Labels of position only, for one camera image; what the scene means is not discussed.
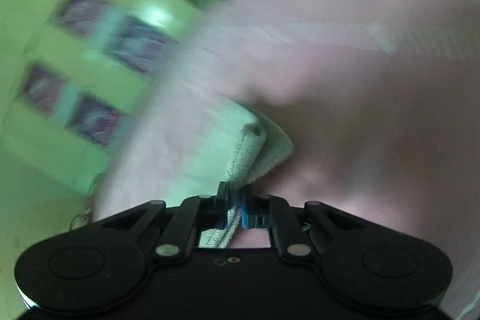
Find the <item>cloth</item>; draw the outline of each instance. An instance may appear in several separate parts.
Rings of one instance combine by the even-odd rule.
[[[225,99],[162,200],[177,206],[188,197],[214,195],[220,182],[228,182],[236,192],[282,163],[292,151],[290,139],[276,124]],[[239,226],[240,201],[229,210],[226,229],[204,231],[200,247],[227,246]]]
[[[257,191],[292,206],[317,199],[434,243],[454,266],[442,308],[474,320],[479,21],[480,0],[217,4],[159,76],[95,213],[161,198],[227,96],[295,145]]]

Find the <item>pink blanket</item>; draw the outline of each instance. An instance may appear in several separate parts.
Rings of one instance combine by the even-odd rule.
[[[443,309],[477,318],[480,0],[216,6],[159,76],[96,217],[161,198],[227,95],[295,145],[261,191],[296,206],[317,199],[433,242],[455,269]]]

